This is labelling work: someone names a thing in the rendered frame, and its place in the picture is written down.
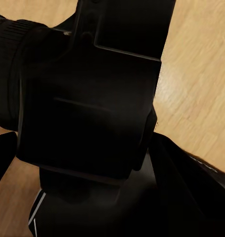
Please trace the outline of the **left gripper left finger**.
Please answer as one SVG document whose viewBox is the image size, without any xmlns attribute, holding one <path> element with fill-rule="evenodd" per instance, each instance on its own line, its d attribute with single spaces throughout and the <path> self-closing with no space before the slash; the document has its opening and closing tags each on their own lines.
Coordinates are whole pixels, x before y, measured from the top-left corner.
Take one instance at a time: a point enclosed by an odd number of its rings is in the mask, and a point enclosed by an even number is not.
<svg viewBox="0 0 225 237">
<path fill-rule="evenodd" d="M 17 132 L 0 135 L 0 180 L 16 156 Z"/>
</svg>

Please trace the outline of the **digital camera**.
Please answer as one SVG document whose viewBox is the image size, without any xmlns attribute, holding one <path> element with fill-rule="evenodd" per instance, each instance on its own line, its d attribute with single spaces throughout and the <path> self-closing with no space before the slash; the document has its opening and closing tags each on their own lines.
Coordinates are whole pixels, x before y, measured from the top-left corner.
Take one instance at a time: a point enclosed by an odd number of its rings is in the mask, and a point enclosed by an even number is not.
<svg viewBox="0 0 225 237">
<path fill-rule="evenodd" d="M 141 170 L 175 3 L 78 0 L 53 28 L 0 15 L 0 126 L 46 194 L 109 208 Z"/>
</svg>

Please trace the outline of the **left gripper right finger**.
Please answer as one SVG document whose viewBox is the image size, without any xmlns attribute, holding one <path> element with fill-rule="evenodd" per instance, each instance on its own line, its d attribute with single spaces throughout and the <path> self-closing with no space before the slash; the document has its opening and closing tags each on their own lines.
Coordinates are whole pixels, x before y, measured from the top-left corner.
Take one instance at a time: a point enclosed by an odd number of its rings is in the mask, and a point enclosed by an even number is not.
<svg viewBox="0 0 225 237">
<path fill-rule="evenodd" d="M 148 147 L 170 237 L 225 237 L 225 188 L 172 140 Z"/>
</svg>

